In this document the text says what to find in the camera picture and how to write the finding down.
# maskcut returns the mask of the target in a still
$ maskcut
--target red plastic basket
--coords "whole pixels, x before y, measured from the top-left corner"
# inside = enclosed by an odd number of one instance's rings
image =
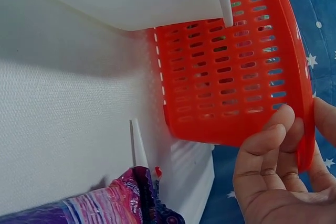
[[[231,0],[222,19],[158,27],[165,116],[178,138],[240,146],[284,103],[303,118],[298,165],[314,150],[306,55],[288,0]]]

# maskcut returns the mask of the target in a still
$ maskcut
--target blue bedsheet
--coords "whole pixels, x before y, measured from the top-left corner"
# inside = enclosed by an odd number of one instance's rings
[[[290,0],[311,74],[314,95],[336,105],[336,0]],[[336,149],[316,133],[322,157],[336,174]],[[244,223],[232,186],[238,149],[217,146],[213,151],[215,180],[201,223]],[[306,174],[302,179],[310,190]]]

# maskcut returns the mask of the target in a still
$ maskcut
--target white star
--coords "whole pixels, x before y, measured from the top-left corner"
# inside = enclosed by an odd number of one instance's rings
[[[231,191],[231,193],[226,195],[228,198],[236,198],[236,193],[234,191]]]
[[[312,69],[314,69],[314,65],[318,65],[316,57],[317,56],[311,55],[311,53],[309,53],[309,57],[307,57],[308,65],[311,66]]]
[[[335,163],[333,162],[333,160],[334,160],[333,158],[332,158],[332,159],[327,159],[327,158],[326,158],[325,161],[324,161],[325,166],[328,167],[328,168],[330,169],[331,166],[335,164]]]

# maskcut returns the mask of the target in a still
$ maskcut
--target hand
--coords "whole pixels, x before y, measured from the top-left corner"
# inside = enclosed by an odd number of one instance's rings
[[[314,100],[315,124],[336,146],[336,108]],[[298,175],[296,148],[303,136],[303,121],[283,105],[241,146],[233,177],[236,197],[250,223],[336,223],[336,179],[324,165],[315,144],[308,170],[309,193]]]

